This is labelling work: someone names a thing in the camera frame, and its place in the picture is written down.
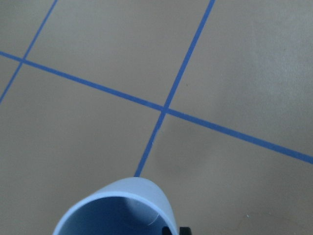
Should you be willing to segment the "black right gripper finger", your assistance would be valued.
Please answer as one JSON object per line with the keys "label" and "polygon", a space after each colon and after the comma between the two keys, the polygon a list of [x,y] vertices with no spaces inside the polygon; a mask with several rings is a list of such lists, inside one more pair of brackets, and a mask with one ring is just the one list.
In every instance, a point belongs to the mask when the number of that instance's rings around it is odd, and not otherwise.
{"label": "black right gripper finger", "polygon": [[179,228],[179,235],[191,235],[191,228],[190,227],[180,227]]}

